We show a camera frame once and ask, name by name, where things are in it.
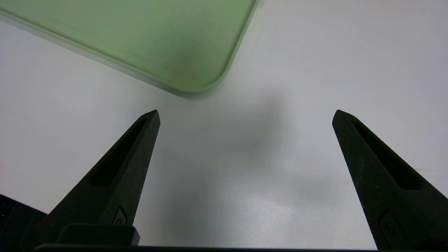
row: white table surface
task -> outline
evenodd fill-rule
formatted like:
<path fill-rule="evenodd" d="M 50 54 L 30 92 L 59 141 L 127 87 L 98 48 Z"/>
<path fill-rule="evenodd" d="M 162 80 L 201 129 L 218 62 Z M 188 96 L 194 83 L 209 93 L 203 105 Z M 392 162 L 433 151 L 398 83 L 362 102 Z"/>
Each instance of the white table surface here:
<path fill-rule="evenodd" d="M 267 0 L 224 81 L 193 97 L 2 18 L 0 193 L 51 211 L 157 109 L 141 245 L 373 249 L 332 118 L 357 116 L 448 195 L 447 12 Z"/>

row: black object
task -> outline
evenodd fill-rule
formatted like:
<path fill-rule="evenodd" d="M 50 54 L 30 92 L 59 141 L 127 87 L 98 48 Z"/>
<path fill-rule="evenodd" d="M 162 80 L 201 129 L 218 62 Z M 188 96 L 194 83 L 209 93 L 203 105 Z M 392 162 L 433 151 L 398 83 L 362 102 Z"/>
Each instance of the black object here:
<path fill-rule="evenodd" d="M 448 199 L 356 117 L 333 128 L 379 250 L 448 250 Z"/>
<path fill-rule="evenodd" d="M 0 251 L 31 251 L 40 245 L 36 227 L 43 212 L 0 195 Z"/>
<path fill-rule="evenodd" d="M 157 111 L 141 116 L 46 217 L 0 198 L 19 206 L 6 207 L 9 215 L 0 219 L 0 252 L 41 243 L 36 252 L 332 251 L 134 246 L 139 236 L 132 223 L 159 125 Z M 333 128 L 378 249 L 447 250 L 448 199 L 354 116 L 338 110 Z M 11 224 L 21 215 L 34 217 Z"/>

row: green plastic tray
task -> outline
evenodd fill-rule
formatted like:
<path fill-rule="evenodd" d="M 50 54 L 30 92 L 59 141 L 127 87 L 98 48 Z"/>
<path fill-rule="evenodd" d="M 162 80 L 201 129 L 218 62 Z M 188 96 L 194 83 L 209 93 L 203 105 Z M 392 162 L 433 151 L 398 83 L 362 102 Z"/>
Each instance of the green plastic tray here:
<path fill-rule="evenodd" d="M 226 75 L 258 0 L 0 0 L 0 13 L 183 92 Z"/>

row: tray rim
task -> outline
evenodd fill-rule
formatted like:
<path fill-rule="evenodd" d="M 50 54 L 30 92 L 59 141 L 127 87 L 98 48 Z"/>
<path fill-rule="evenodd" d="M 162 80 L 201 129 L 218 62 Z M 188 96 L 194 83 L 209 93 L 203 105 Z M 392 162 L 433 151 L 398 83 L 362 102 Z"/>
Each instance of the tray rim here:
<path fill-rule="evenodd" d="M 199 92 L 203 92 L 203 91 L 209 90 L 211 88 L 214 88 L 227 75 L 228 71 L 230 70 L 230 66 L 232 65 L 233 60 L 234 60 L 234 58 L 236 56 L 236 53 L 238 52 L 238 49 L 239 49 L 240 44 L 241 44 L 241 41 L 243 40 L 244 34 L 246 33 L 247 28 L 249 27 L 250 21 L 252 20 L 252 17 L 254 15 L 256 9 L 257 9 L 257 6 L 258 6 L 259 2 L 260 2 L 260 0 L 252 0 L 252 6 L 250 8 L 250 11 L 248 12 L 248 15 L 246 16 L 246 19 L 244 21 L 244 26 L 239 31 L 238 40 L 235 43 L 235 45 L 233 46 L 232 53 L 230 54 L 230 57 L 227 59 L 227 64 L 226 64 L 224 70 L 219 73 L 218 78 L 216 80 L 214 80 L 213 82 L 211 82 L 211 83 L 209 83 L 209 84 L 207 84 L 207 85 L 205 85 L 203 87 L 198 87 L 198 88 L 187 88 L 187 87 L 178 86 L 178 85 L 176 85 L 174 83 L 171 83 L 169 81 L 164 80 L 161 77 L 157 77 L 154 74 L 148 73 L 148 72 L 146 72 L 146 71 L 144 71 L 144 70 L 142 70 L 142 69 L 140 69 L 140 68 L 138 68 L 136 66 L 133 66 L 133 65 L 131 65 L 129 63 L 126 63 L 126 62 L 123 62 L 121 60 L 118 60 L 118 59 L 116 59 L 116 58 L 114 58 L 114 57 L 112 57 L 112 56 L 110 56 L 110 55 L 108 55 L 108 54 L 106 54 L 104 52 L 101 52 L 100 50 L 97 50 L 97 49 L 94 49 L 92 47 L 86 46 L 86 45 L 82 44 L 81 42 L 76 41 L 76 39 L 74 39 L 74 38 L 70 38 L 68 36 L 60 35 L 60 34 L 54 32 L 54 31 L 52 31 L 50 29 L 47 29 L 47 28 L 42 27 L 42 26 L 40 26 L 38 24 L 35 24 L 31 20 L 27 20 L 24 17 L 20 17 L 20 16 L 18 16 L 16 14 L 10 13 L 10 12 L 6 11 L 5 9 L 3 9 L 1 7 L 0 7 L 0 14 L 3 15 L 3 16 L 6 16 L 8 18 L 11 18 L 11 19 L 13 19 L 13 20 L 15 20 L 15 21 L 17 21 L 19 23 L 27 25 L 27 26 L 35 29 L 35 30 L 38 30 L 38 31 L 44 33 L 44 34 L 47 34 L 47 35 L 49 35 L 51 37 L 59 39 L 59 40 L 65 42 L 65 43 L 68 43 L 68 44 L 73 45 L 73 46 L 75 46 L 77 48 L 80 48 L 80 49 L 82 49 L 82 50 L 84 50 L 86 52 L 92 53 L 92 54 L 94 54 L 94 55 L 96 55 L 98 57 L 106 59 L 106 60 L 108 60 L 108 61 L 110 61 L 112 63 L 115 63 L 115 64 L 119 65 L 119 66 L 127 68 L 127 69 L 129 69 L 131 71 L 134 71 L 134 72 L 136 72 L 138 74 L 141 74 L 141 75 L 143 75 L 145 77 L 148 77 L 148 78 L 151 78 L 153 80 L 156 80 L 156 81 L 160 82 L 161 84 L 163 84 L 163 85 L 165 85 L 167 87 L 173 88 L 173 89 L 175 89 L 177 91 L 181 91 L 181 92 L 184 92 L 184 93 L 199 93 Z"/>

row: textured black plastic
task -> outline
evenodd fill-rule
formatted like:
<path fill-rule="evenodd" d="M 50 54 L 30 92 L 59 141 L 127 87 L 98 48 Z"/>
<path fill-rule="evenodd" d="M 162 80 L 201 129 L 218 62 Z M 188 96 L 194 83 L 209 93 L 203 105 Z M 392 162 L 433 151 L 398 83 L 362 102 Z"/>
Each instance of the textured black plastic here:
<path fill-rule="evenodd" d="M 67 224 L 131 226 L 159 126 L 156 110 L 142 115 L 42 220 L 42 243 L 54 243 Z"/>
<path fill-rule="evenodd" d="M 133 226 L 70 224 L 60 232 L 57 244 L 137 246 L 140 236 Z"/>
<path fill-rule="evenodd" d="M 31 251 L 40 245 L 36 226 L 45 213 L 0 195 L 0 251 Z"/>
<path fill-rule="evenodd" d="M 356 117 L 333 128 L 379 250 L 448 250 L 448 199 Z"/>

